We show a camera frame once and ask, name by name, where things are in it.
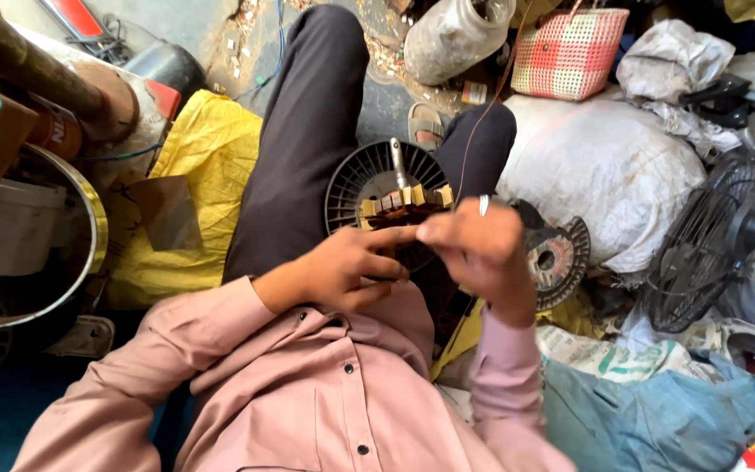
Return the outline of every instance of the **woven basket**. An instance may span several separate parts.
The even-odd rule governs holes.
[[[623,35],[628,10],[555,10],[520,35],[512,88],[526,95],[579,102],[601,91]]]

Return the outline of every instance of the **ring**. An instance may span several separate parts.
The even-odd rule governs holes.
[[[488,195],[480,195],[480,216],[484,217],[488,211]]]

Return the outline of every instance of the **hand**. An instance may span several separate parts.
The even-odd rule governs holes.
[[[389,295],[396,281],[409,280],[409,272],[401,263],[375,252],[413,242],[416,229],[340,229],[309,253],[257,279],[253,287],[274,313],[302,303],[341,311],[362,308]],[[362,280],[369,276],[390,280]]]
[[[529,327],[537,293],[523,223],[512,208],[492,203],[481,216],[479,205],[479,198],[465,198],[455,212],[430,217],[419,226],[418,240],[435,250],[456,283],[488,300],[501,322]]]

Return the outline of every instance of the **black pants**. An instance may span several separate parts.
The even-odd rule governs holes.
[[[320,5],[291,27],[278,80],[261,127],[258,160],[243,191],[223,283],[261,275],[312,250],[326,234],[323,207],[334,172],[357,148],[369,54],[357,18]],[[454,191],[471,130],[488,105],[450,122],[435,159]],[[492,194],[517,133],[513,114],[494,103],[468,149],[462,196]],[[441,260],[412,275],[431,316],[456,292]]]

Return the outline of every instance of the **person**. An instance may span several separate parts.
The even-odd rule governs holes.
[[[223,285],[154,306],[132,340],[39,417],[14,471],[159,470],[153,408],[189,379],[194,423],[177,471],[573,470],[544,440],[518,213],[477,198],[494,191],[513,115],[494,103],[480,123],[485,108],[446,129],[435,158],[455,189],[465,167],[468,196],[454,212],[326,237],[323,200],[357,147],[369,56],[356,17],[331,5],[305,11],[287,47]],[[416,239],[439,257],[412,275],[376,253]],[[488,300],[471,369],[473,427],[428,379],[430,315],[457,283]]]

